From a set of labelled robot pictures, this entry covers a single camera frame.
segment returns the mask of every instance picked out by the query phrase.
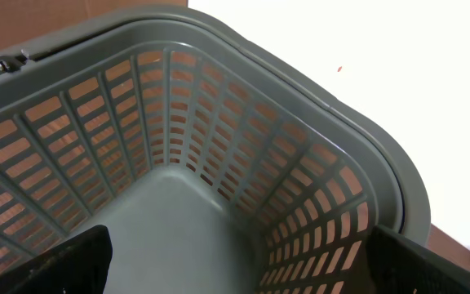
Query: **empty basket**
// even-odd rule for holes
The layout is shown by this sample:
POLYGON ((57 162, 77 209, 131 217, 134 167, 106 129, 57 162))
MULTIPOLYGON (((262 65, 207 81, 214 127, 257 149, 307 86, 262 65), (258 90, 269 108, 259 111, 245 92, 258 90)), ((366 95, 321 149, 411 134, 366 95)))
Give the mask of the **empty basket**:
POLYGON ((0 273, 95 223, 105 292, 335 294, 371 287, 374 225, 423 244, 430 213, 380 127, 218 20, 142 7, 0 53, 0 273))

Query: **gray plastic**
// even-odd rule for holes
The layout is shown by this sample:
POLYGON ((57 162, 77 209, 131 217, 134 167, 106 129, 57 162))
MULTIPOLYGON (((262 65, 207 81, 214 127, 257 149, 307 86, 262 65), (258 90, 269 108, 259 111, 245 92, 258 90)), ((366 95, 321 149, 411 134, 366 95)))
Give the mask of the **gray plastic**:
POLYGON ((0 273, 97 212, 84 227, 110 228, 107 289, 134 292, 245 292, 256 280, 256 292, 353 292, 369 285, 373 225, 427 238, 427 195, 400 146, 209 16, 136 8, 5 52, 17 51, 35 62, 0 76, 0 273), (199 227, 204 248, 186 234, 199 227), (143 247, 147 259, 132 258, 143 247), (143 285, 120 274, 123 258, 139 261, 137 277, 160 268, 182 283, 143 285))

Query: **gray plastic basket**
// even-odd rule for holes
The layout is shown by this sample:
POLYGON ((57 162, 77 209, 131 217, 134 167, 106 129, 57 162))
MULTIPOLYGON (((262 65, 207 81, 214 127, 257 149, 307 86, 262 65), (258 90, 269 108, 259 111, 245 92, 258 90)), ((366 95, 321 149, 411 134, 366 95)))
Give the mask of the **gray plastic basket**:
POLYGON ((0 273, 98 223, 108 293, 319 294, 373 291, 373 226, 423 244, 430 214, 373 122, 218 20, 137 7, 0 52, 0 273))

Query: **black object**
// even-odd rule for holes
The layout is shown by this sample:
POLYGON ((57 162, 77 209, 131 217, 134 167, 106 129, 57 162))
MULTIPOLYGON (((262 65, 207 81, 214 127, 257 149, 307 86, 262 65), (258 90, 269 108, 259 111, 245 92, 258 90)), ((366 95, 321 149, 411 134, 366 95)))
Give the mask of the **black object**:
POLYGON ((0 294, 101 294, 112 260, 108 229, 97 225, 0 276, 0 294))
POLYGON ((379 294, 470 294, 470 273, 383 226, 366 245, 379 294))

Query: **wooden surface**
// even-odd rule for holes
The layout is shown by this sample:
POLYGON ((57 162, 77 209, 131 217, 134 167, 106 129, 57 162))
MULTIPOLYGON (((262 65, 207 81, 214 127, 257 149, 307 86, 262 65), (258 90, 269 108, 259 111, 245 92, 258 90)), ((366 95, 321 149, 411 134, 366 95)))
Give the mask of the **wooden surface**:
POLYGON ((0 50, 118 8, 187 0, 0 0, 0 50))
POLYGON ((470 251, 434 225, 431 225, 428 249, 470 271, 470 251))

